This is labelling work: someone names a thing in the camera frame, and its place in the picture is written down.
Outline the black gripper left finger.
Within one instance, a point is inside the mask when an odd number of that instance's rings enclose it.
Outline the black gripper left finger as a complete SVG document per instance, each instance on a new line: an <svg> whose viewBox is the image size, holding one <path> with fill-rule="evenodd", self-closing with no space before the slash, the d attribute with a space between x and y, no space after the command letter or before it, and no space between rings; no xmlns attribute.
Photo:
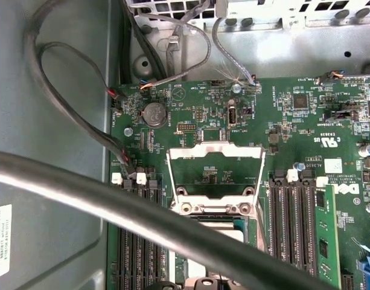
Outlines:
<svg viewBox="0 0 370 290"><path fill-rule="evenodd" d="M219 281L209 277L188 278L183 285L169 281L159 281L147 286L147 290L219 290Z"/></svg>

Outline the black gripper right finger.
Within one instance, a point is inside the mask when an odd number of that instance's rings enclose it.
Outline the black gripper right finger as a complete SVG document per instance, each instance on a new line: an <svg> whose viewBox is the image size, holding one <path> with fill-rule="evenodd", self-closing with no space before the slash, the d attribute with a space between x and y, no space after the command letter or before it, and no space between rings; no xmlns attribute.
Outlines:
<svg viewBox="0 0 370 290"><path fill-rule="evenodd" d="M244 290L244 287L239 282L231 279L223 279L222 288L224 290Z"/></svg>

